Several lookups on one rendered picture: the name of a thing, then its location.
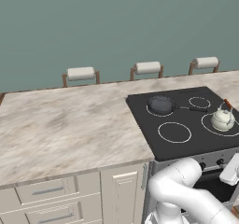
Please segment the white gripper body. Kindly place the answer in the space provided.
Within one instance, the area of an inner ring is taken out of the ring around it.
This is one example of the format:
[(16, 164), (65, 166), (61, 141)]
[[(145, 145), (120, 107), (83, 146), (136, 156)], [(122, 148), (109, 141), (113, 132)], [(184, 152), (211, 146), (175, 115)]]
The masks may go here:
[(230, 186), (235, 186), (239, 182), (238, 167), (228, 164), (219, 175), (219, 179)]

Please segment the black stove with hob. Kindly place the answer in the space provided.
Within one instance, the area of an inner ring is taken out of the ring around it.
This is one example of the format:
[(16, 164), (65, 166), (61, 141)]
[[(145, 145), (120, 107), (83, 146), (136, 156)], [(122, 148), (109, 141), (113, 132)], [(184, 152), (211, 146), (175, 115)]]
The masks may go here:
[[(155, 115), (147, 107), (148, 99), (155, 95), (173, 98), (178, 105), (206, 108), (207, 112), (176, 109), (166, 116)], [(239, 176), (239, 111), (232, 108), (235, 123), (227, 132), (218, 131), (211, 124), (212, 115), (223, 100), (207, 87), (140, 93), (126, 98), (155, 156), (150, 178), (174, 162), (185, 158), (193, 158), (199, 163), (204, 162), (206, 167), (202, 174), (216, 169), (223, 171), (231, 164), (238, 167)], [(219, 159), (224, 160), (223, 168), (217, 165)], [(148, 191), (145, 221), (157, 204)], [(187, 221), (197, 223), (186, 210), (182, 209), (181, 214)]]

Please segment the dark oven door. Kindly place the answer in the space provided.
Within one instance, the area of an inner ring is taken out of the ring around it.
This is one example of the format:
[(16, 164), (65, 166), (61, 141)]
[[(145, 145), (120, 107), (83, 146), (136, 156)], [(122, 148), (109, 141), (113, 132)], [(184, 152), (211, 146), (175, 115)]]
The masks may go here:
[(221, 169), (203, 172), (202, 176), (193, 187), (195, 189), (208, 190), (229, 210), (231, 210), (236, 197), (239, 195), (239, 183), (235, 186), (231, 186), (221, 182), (219, 179), (221, 172)]

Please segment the black frying pan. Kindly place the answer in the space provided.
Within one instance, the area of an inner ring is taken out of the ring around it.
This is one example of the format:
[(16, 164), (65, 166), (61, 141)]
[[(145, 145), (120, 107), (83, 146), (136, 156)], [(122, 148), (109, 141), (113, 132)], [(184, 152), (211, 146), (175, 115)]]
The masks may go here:
[(165, 95), (155, 95), (148, 99), (147, 101), (148, 110), (160, 116), (166, 116), (173, 113), (176, 109), (188, 109), (190, 111), (197, 112), (207, 112), (206, 108), (199, 107), (189, 107), (178, 105), (173, 98), (167, 97)]

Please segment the cream cupboard door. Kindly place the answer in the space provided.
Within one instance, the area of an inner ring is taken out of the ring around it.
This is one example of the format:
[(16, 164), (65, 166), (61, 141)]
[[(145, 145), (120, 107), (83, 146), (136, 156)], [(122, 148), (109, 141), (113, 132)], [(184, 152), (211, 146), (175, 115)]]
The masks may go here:
[(101, 172), (104, 224), (141, 224), (146, 188), (144, 163)]

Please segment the wooden chair with white cushion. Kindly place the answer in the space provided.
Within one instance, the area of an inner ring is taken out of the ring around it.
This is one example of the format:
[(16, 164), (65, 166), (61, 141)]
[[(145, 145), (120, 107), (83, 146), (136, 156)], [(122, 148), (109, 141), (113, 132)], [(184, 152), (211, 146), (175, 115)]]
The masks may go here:
[(131, 68), (130, 80), (134, 80), (135, 75), (158, 74), (158, 78), (162, 77), (164, 66), (159, 62), (143, 62), (136, 63)]
[(206, 69), (212, 68), (213, 72), (216, 73), (218, 71), (220, 61), (217, 57), (202, 57), (202, 58), (194, 58), (190, 62), (189, 74), (192, 74), (194, 69)]
[(100, 73), (95, 71), (92, 66), (88, 67), (76, 67), (68, 68), (65, 73), (62, 74), (63, 86), (67, 87), (68, 81), (95, 79), (96, 83), (100, 83)]

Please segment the cream drawer front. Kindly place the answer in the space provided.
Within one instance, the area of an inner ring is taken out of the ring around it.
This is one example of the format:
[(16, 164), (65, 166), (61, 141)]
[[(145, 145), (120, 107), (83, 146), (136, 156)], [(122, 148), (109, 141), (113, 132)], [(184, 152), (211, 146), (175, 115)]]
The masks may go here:
[(76, 192), (73, 177), (40, 182), (16, 188), (22, 204), (35, 203), (48, 199), (58, 198)]
[(59, 217), (68, 214), (74, 214), (73, 217), (56, 220), (44, 224), (73, 224), (83, 219), (81, 202), (73, 202), (59, 206), (53, 206), (48, 209), (27, 212), (25, 215), (30, 224), (38, 224), (42, 218)]

